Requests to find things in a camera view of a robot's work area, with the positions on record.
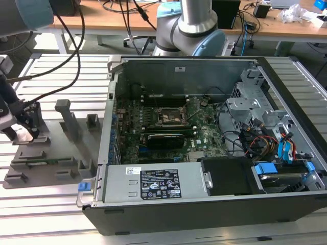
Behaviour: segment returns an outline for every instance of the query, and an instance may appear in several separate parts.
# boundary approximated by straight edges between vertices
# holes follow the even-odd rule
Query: sticker
[[[127,167],[126,168],[126,174],[127,175],[139,175],[141,172],[140,167]]]
[[[140,174],[141,198],[143,200],[182,197],[177,169],[147,170],[140,171]]]

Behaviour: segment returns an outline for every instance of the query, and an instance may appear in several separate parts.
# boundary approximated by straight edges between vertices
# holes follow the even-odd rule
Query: computer chassis side panel
[[[327,195],[218,202],[83,207],[102,235],[291,222],[327,206]]]

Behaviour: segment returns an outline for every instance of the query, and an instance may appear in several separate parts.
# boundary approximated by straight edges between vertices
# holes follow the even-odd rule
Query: black box
[[[257,4],[256,7],[254,8],[254,16],[257,18],[266,18],[268,11],[270,9],[271,5],[267,4]]]
[[[74,16],[81,0],[49,0],[60,16]]]
[[[233,29],[240,3],[241,0],[213,0],[219,29]]]

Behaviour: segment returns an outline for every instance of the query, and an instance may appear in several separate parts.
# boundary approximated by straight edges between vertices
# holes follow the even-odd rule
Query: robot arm
[[[217,29],[211,0],[180,0],[161,4],[157,13],[157,46],[153,55],[215,56],[225,43]]]
[[[0,0],[0,37],[34,31],[53,23],[49,0]]]

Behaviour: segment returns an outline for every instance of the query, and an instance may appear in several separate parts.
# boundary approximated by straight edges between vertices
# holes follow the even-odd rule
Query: blue tab
[[[282,139],[280,140],[279,142],[279,145],[278,145],[278,157],[281,158],[283,156],[283,145],[284,143],[282,142]]]
[[[286,146],[285,146],[285,150],[284,150],[284,156],[283,156],[283,160],[287,161],[287,163],[291,164],[292,160],[290,160],[290,158],[288,157],[288,153],[291,149],[291,143],[286,141]]]
[[[272,162],[267,162],[267,163],[259,163],[257,166],[254,167],[255,171],[258,175],[262,174],[277,174],[278,171],[275,167],[275,164]]]
[[[112,115],[112,121],[111,121],[111,124],[114,125],[117,121],[117,115]]]
[[[307,168],[308,168],[308,170],[309,170],[310,172],[313,171],[313,170],[315,170],[315,166],[313,165],[312,162],[307,162],[307,163],[306,163],[306,166],[307,166]]]
[[[90,182],[80,182],[77,187],[78,191],[90,191],[91,183]]]

